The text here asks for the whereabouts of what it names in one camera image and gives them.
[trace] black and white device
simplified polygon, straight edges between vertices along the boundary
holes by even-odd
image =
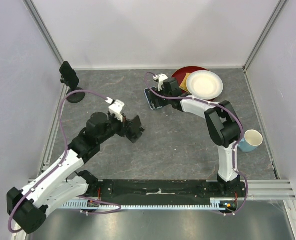
[[[108,115],[96,112],[91,116],[86,127],[68,145],[69,151],[63,163],[60,163],[62,155],[37,179],[20,190],[14,187],[7,193],[7,212],[10,215],[18,201],[28,191],[32,192],[13,216],[13,219],[26,233],[36,231],[55,209],[68,200],[91,191],[91,188],[96,188],[98,179],[86,170],[79,172],[73,180],[63,182],[100,151],[100,144],[114,135],[126,137],[132,143],[141,137],[144,129],[139,116],[129,120],[122,113],[123,102],[113,101],[110,98],[107,102],[111,104]],[[56,171],[33,189],[35,183],[49,174],[56,166],[59,166]]]
[[[157,94],[165,97],[189,97],[190,99],[164,99],[156,96],[148,88],[145,89],[145,95],[150,109],[156,110],[166,105],[181,112],[192,113],[206,120],[211,140],[218,147],[219,170],[217,180],[222,184],[223,190],[233,188],[240,182],[240,176],[236,173],[236,165],[233,167],[232,146],[240,136],[240,129],[233,118],[219,107],[196,101],[197,96],[188,93],[182,93],[175,78],[167,78],[165,74],[159,74],[153,77],[158,83],[158,88],[152,88]],[[231,104],[228,101],[214,103],[228,109],[236,116]]]

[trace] red plate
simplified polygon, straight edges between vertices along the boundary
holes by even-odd
[[[186,76],[186,74],[191,74],[193,72],[200,71],[200,70],[207,71],[207,69],[199,66],[185,66],[183,68],[176,70],[171,77],[175,78],[178,82],[178,85],[180,85],[184,77]]]

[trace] floor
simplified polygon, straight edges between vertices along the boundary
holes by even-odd
[[[151,70],[171,76],[174,70]],[[260,131],[250,94],[241,69],[213,69],[223,82],[217,102],[229,101],[245,130]],[[115,136],[101,145],[101,151],[80,170],[88,170],[99,179],[215,179],[218,153],[210,140],[206,123],[200,117],[182,113],[170,106],[152,111],[143,94],[143,76],[147,70],[78,71],[79,86],[126,104],[127,118],[140,116],[145,132],[132,144]],[[68,142],[78,135],[91,114],[104,112],[102,99],[86,95],[77,104],[66,103],[62,114]],[[63,152],[58,132],[51,161]],[[250,153],[238,151],[238,169],[251,180],[274,179],[273,169],[263,143]]]
[[[294,240],[282,201],[247,201],[235,216],[205,210],[56,210],[30,240]]]

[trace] wall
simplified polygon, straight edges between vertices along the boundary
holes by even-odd
[[[35,177],[59,101],[59,63],[20,0],[0,0],[0,240],[6,193]]]
[[[34,0],[74,68],[242,66],[278,0]]]
[[[296,195],[296,0],[281,12],[248,76],[278,173]]]

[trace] mug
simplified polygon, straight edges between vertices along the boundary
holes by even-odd
[[[239,142],[238,148],[242,152],[248,153],[260,146],[262,141],[262,135],[258,131],[253,129],[247,130],[244,133],[244,138]]]

